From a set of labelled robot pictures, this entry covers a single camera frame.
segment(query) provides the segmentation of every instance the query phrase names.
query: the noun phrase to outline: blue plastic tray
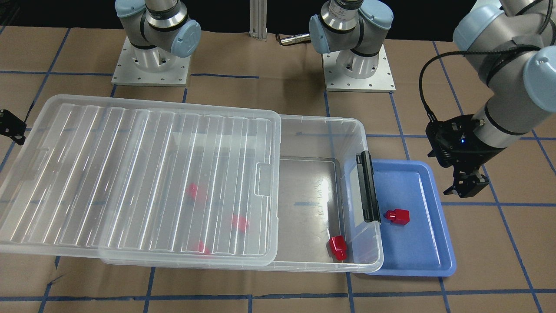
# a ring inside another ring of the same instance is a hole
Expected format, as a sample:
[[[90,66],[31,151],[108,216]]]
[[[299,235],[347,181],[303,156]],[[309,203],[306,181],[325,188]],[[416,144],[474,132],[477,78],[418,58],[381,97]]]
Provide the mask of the blue plastic tray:
[[[419,161],[373,160],[382,224],[382,268],[370,275],[450,276],[456,262],[444,212],[430,167]],[[407,225],[393,224],[384,213],[409,211]]]

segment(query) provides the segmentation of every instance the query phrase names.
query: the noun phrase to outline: plastic storage box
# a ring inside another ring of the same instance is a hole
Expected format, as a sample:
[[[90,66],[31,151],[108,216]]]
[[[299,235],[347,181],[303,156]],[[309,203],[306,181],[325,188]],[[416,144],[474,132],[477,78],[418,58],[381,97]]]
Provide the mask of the plastic storage box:
[[[0,251],[374,272],[383,251],[379,221],[363,217],[365,150],[354,119],[55,96],[0,189]],[[340,234],[346,261],[327,246]]]

